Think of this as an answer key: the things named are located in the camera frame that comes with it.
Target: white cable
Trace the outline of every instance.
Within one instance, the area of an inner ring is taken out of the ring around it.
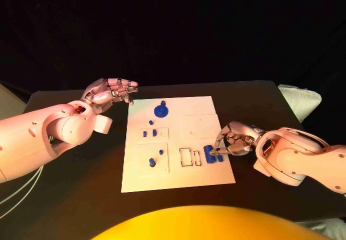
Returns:
[[[36,180],[34,180],[34,182],[33,182],[33,184],[31,184],[31,186],[30,186],[30,189],[28,189],[28,191],[27,191],[27,193],[24,194],[24,196],[23,196],[23,198],[20,199],[20,201],[15,203],[15,205],[11,207],[11,209],[0,216],[0,219],[8,214],[8,212],[15,208],[15,206],[21,203],[21,201],[24,200],[24,198],[26,198],[26,196],[28,195],[28,193],[30,193],[30,191],[31,191],[31,189],[34,188],[34,184],[36,184],[36,182],[37,182],[37,180],[39,180],[39,177],[40,177],[40,174],[41,174],[41,170],[43,170],[43,166],[37,169],[37,178],[36,178]]]
[[[36,173],[33,174],[33,176],[28,179],[28,181],[26,182],[26,184],[20,187],[20,189],[2,201],[0,201],[0,204],[2,204],[20,192],[20,190],[27,186],[27,184],[33,181],[36,175],[41,171],[41,168],[43,168],[43,166],[37,169]]]

